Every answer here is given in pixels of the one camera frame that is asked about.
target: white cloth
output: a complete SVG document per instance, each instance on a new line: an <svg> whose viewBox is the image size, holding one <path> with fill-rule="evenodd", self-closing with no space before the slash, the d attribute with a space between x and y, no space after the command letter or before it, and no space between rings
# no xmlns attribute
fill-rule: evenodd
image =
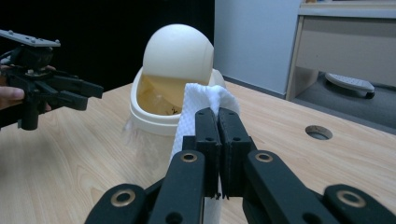
<svg viewBox="0 0 396 224"><path fill-rule="evenodd" d="M195 113L210 107L217 117L219 108L227 108L239 115L235 97L221 86L202 86L188 83L184 90L183 109L177 125L175 142L170 159L181 151L184 135L195 135ZM205 198L204 223L218 224L222 200Z"/></svg>

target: white wall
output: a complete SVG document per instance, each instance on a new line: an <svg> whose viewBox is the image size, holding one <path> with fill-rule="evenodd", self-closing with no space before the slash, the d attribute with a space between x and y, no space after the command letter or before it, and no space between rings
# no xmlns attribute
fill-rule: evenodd
<svg viewBox="0 0 396 224"><path fill-rule="evenodd" d="M216 0L214 67L285 95L301 1Z"/></svg>

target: black background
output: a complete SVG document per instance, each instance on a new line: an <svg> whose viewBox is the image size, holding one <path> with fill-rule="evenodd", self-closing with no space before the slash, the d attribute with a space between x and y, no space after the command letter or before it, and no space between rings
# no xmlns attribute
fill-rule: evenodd
<svg viewBox="0 0 396 224"><path fill-rule="evenodd" d="M214 6L214 0L2 1L0 29L59 39L50 65L109 91L134 80L149 38L167 24L188 24L214 44ZM17 45L0 37L1 54ZM13 107L0 111L1 127L17 120L21 109Z"/></svg>

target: round hole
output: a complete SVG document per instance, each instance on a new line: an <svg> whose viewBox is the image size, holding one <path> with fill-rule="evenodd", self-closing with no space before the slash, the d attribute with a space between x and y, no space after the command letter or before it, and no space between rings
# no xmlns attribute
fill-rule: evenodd
<svg viewBox="0 0 396 224"><path fill-rule="evenodd" d="M273 157L268 155L267 153L261 152L256 155L256 160L263 162L270 162L273 160Z"/></svg>
<svg viewBox="0 0 396 224"><path fill-rule="evenodd" d="M193 162L197 160L197 156L192 153L185 153L181 155L181 159L185 162Z"/></svg>
<svg viewBox="0 0 396 224"><path fill-rule="evenodd" d="M352 207L362 208L366 205L366 201L359 195L349 190L337 191L337 198Z"/></svg>
<svg viewBox="0 0 396 224"><path fill-rule="evenodd" d="M318 126L318 125L311 125L305 128L305 132L318 140L329 140L332 138L332 132L327 128Z"/></svg>
<svg viewBox="0 0 396 224"><path fill-rule="evenodd" d="M180 213L173 212L166 216L165 221L167 224L179 224L183 221L183 217Z"/></svg>
<svg viewBox="0 0 396 224"><path fill-rule="evenodd" d="M320 224L322 223L320 218L311 213L303 214L303 220L308 224Z"/></svg>
<svg viewBox="0 0 396 224"><path fill-rule="evenodd" d="M116 207L123 207L134 201L136 195L131 189L120 189L111 197L111 204Z"/></svg>

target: wooden table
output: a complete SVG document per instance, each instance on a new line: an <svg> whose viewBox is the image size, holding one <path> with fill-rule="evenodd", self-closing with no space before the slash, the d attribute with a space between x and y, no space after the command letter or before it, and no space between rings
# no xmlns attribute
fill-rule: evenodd
<svg viewBox="0 0 396 224"><path fill-rule="evenodd" d="M280 156L308 188L322 193L344 183L396 213L395 135L232 83L227 88L257 147ZM136 152L122 141L130 89L91 98L86 111L64 107L41 115L32 132L16 125L1 130L2 223L83 223L108 189L121 183L146 188L165 175L167 150ZM305 133L310 125L327 128L332 139L312 138ZM223 202L221 223L246 223L241 202Z"/></svg>

